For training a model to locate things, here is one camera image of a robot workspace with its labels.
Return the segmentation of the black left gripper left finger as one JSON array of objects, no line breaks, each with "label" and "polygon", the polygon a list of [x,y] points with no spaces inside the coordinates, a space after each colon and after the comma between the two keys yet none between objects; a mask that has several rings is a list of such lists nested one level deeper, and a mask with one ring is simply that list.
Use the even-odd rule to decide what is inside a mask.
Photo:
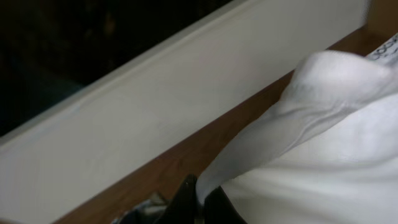
[{"label": "black left gripper left finger", "polygon": [[188,175],[156,224],[194,224],[197,214],[197,178]]}]

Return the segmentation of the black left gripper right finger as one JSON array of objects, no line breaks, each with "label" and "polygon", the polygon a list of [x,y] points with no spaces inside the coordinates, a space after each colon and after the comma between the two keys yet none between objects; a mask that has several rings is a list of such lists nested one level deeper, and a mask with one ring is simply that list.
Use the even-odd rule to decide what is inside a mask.
[{"label": "black left gripper right finger", "polygon": [[205,224],[246,224],[221,187],[205,199],[203,216]]}]

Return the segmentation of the white t-shirt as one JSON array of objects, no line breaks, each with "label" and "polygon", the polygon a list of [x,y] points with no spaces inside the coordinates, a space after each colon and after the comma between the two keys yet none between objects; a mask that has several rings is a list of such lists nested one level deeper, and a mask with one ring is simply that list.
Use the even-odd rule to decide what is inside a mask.
[{"label": "white t-shirt", "polygon": [[203,171],[247,223],[397,222],[397,37],[369,55],[307,57]]}]

